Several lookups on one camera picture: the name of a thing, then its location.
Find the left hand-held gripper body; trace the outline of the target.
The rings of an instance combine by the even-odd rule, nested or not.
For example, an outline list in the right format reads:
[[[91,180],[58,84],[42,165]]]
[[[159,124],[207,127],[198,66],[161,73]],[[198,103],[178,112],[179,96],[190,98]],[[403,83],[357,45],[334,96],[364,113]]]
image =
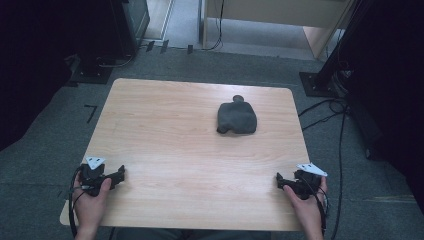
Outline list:
[[[104,174],[105,159],[98,157],[87,157],[86,161],[86,164],[81,165],[81,189],[88,193],[90,196],[96,197],[100,192],[103,181],[107,178],[107,176]]]

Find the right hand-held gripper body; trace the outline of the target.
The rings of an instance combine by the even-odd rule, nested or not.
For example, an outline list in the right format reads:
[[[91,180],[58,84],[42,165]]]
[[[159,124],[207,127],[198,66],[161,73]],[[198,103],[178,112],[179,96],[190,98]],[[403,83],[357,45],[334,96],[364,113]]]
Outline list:
[[[316,194],[321,185],[321,178],[328,174],[313,163],[297,164],[298,170],[294,172],[297,188],[295,193],[305,200]]]

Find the black cloth with yellow lining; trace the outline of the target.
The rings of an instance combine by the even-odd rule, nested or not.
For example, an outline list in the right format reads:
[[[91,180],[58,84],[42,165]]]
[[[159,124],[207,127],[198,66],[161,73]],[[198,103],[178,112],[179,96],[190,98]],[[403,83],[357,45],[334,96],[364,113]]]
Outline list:
[[[225,134],[253,134],[257,128],[257,117],[252,106],[243,101],[223,103],[217,113],[217,132]]]

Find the person's right hand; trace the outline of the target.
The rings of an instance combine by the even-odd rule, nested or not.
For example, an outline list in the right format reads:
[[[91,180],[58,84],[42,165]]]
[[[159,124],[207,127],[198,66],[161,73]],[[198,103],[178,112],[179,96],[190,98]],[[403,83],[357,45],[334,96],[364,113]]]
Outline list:
[[[323,234],[321,213],[316,198],[310,196],[308,199],[302,200],[291,189],[284,192],[292,204],[303,232],[320,231]]]

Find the person's left hand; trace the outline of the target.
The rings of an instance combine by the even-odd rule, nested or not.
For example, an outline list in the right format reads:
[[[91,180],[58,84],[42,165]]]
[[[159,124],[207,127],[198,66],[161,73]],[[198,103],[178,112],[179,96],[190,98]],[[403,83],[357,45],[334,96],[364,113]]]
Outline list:
[[[72,198],[79,223],[77,231],[80,229],[98,230],[106,210],[110,184],[111,180],[106,178],[102,183],[99,194],[93,197],[81,190],[79,178],[75,179],[74,186],[76,190],[73,192]]]

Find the person's legs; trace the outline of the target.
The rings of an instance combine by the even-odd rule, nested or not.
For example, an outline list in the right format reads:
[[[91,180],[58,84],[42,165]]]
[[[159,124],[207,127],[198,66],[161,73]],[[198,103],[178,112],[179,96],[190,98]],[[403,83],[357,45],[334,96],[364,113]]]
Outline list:
[[[268,231],[122,228],[116,240],[271,240]]]

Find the dark curtain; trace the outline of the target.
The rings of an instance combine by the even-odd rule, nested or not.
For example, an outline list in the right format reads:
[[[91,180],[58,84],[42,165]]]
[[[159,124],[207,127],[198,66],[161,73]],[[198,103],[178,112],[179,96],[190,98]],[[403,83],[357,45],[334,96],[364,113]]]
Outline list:
[[[424,0],[364,0],[345,35],[348,91],[377,125],[371,149],[424,214]]]
[[[0,151],[26,133],[71,77],[65,59],[93,66],[89,45],[107,0],[0,0]]]

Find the dark cabinet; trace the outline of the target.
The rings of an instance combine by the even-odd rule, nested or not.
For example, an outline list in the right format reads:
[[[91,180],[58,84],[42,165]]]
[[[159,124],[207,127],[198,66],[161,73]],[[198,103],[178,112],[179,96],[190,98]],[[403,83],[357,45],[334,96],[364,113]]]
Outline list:
[[[111,0],[122,56],[134,56],[141,45],[150,15],[147,0]]]

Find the light wooden desk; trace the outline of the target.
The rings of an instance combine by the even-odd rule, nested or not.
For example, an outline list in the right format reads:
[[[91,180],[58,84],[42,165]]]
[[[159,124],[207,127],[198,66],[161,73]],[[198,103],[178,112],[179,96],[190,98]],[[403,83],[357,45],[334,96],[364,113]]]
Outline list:
[[[319,58],[356,0],[199,0],[202,47],[207,46],[209,18],[302,26]]]

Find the black stand base plate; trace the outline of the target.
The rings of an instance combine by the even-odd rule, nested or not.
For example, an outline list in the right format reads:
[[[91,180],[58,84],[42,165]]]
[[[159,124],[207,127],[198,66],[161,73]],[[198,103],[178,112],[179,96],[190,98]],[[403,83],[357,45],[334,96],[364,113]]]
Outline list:
[[[71,83],[106,84],[112,73],[109,62],[90,55],[79,57],[76,70],[70,78]]]
[[[339,93],[332,77],[321,73],[300,72],[300,80],[308,97],[338,98]]]

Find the black slanted stand post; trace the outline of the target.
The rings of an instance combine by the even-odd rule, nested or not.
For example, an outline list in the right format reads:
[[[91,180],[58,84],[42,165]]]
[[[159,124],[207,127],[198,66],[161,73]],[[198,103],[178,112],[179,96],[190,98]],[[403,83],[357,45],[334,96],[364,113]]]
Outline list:
[[[349,62],[345,58],[346,51],[350,38],[359,26],[367,5],[368,0],[357,0],[343,36],[337,42],[335,49],[318,73],[323,74],[325,77],[332,77],[333,73],[337,70],[345,69],[349,66]]]

